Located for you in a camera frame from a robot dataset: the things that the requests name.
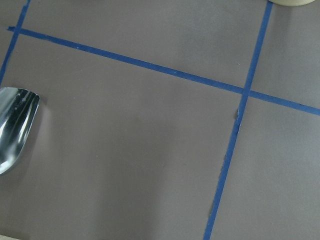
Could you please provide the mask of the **metal ice scoop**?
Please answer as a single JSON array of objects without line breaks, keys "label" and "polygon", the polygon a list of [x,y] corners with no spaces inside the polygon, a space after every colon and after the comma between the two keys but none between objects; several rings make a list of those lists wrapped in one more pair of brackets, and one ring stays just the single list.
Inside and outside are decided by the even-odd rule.
[{"label": "metal ice scoop", "polygon": [[0,174],[18,163],[28,139],[40,96],[23,88],[0,89]]}]

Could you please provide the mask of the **wooden stand with round base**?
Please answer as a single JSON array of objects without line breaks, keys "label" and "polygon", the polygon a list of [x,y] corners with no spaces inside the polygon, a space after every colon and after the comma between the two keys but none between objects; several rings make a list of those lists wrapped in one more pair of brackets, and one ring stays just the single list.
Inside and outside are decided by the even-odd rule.
[{"label": "wooden stand with round base", "polygon": [[285,6],[285,7],[300,7],[300,6],[304,6],[312,2],[315,2],[316,0],[268,0],[268,1],[276,5]]}]

